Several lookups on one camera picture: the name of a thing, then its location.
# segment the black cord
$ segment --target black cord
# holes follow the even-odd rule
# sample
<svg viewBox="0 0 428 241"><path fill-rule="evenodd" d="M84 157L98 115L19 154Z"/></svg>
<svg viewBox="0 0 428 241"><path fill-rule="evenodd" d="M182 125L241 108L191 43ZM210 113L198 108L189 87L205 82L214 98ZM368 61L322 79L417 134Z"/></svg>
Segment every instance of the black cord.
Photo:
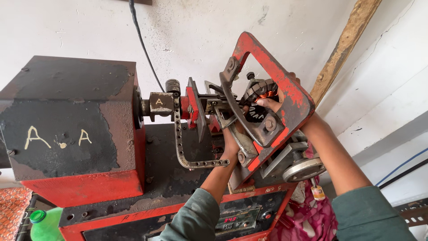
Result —
<svg viewBox="0 0 428 241"><path fill-rule="evenodd" d="M147 61L149 62L150 68L152 69L153 75L155 76L155 79L158 82L158 85L161 88L162 92L165 92L163 90L161 83L159 82L158 76L155 73L152 62L150 61L149 55L147 54L146 47L144 46L143 38L141 37L140 27L138 26L137 14L135 13L134 0L129 0L129 9L131 10L132 20L134 21L134 25L137 28L137 33L138 33L138 37L140 39L141 46L143 47L144 53L146 54L146 58L147 58Z"/></svg>
<svg viewBox="0 0 428 241"><path fill-rule="evenodd" d="M428 164L428 159L426 159L426 160L424 160L424 161L419 162L418 164L416 164L416 165L412 166L411 168L407 169L406 171L402 172L401 174L397 175L396 177L392 178L391 180L389 180L389 181L385 182L384 184L380 185L380 186L379 186L379 189L382 189L382 188L384 188L384 187L386 187L386 186L390 185L391 183L395 182L396 180L398 180L398 179L400 179L400 178L404 177L405 175L407 175L407 174L409 174L409 173L413 172L414 170L416 170L416 169L418 169L419 167L421 167L421 166L423 166L423 165L426 165L426 164Z"/></svg>

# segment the wooden beam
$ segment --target wooden beam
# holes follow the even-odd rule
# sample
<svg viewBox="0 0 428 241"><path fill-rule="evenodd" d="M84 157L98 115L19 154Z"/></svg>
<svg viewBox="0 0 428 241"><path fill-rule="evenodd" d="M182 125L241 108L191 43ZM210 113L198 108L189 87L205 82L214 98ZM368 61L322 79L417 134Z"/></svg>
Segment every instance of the wooden beam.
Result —
<svg viewBox="0 0 428 241"><path fill-rule="evenodd" d="M311 96L317 107L330 88L382 0L357 0L333 52L319 73Z"/></svg>

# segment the screw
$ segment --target screw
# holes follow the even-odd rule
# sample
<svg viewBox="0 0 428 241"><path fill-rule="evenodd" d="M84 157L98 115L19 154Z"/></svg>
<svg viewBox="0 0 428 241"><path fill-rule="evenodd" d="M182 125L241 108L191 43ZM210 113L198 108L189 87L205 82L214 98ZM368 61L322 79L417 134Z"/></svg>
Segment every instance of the screw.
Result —
<svg viewBox="0 0 428 241"><path fill-rule="evenodd" d="M229 60L229 67L227 68L229 71L233 69L235 66L235 62L233 60Z"/></svg>
<svg viewBox="0 0 428 241"><path fill-rule="evenodd" d="M265 126L266 126L266 129L268 131L275 130L275 127L276 127L275 120L273 120L272 118L267 119L266 122L265 122Z"/></svg>
<svg viewBox="0 0 428 241"><path fill-rule="evenodd" d="M242 152L238 153L238 161L242 164L245 162L245 156Z"/></svg>
<svg viewBox="0 0 428 241"><path fill-rule="evenodd" d="M247 79L248 80L250 80L250 79L252 79L252 78L255 78L256 76L255 76L255 74L254 74L254 72L248 72L247 73Z"/></svg>
<svg viewBox="0 0 428 241"><path fill-rule="evenodd" d="M8 150L7 151L7 154L9 155L9 156L14 156L15 155L15 150Z"/></svg>

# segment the blue wire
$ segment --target blue wire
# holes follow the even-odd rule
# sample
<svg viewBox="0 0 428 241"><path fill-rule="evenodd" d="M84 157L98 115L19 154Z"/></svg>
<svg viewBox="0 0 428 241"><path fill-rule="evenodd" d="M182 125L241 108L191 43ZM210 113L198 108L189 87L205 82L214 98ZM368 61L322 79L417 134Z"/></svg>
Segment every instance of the blue wire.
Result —
<svg viewBox="0 0 428 241"><path fill-rule="evenodd" d="M428 148L424 149L423 151L419 152L418 154L414 155L413 157L411 157L409 160L403 162L403 164L399 165L396 169L394 169L392 172L390 172L388 175L386 175L386 177L384 177L382 180L380 180L376 186L378 186L379 184L381 184L381 182L383 182L385 179L387 179L390 175L392 175L392 173L394 173L395 171L397 171L398 169L400 169L400 167L406 165L409 161L415 159L417 156L419 156L420 154L424 153L428 151Z"/></svg>

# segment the copper wire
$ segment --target copper wire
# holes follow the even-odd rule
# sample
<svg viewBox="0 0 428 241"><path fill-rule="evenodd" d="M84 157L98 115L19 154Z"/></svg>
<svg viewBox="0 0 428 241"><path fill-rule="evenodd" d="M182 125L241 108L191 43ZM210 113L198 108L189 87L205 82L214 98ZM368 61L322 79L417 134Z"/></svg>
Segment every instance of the copper wire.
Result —
<svg viewBox="0 0 428 241"><path fill-rule="evenodd" d="M265 99L267 97L275 96L277 94L277 91L267 91L266 93L259 95L254 102L257 102L259 99Z"/></svg>

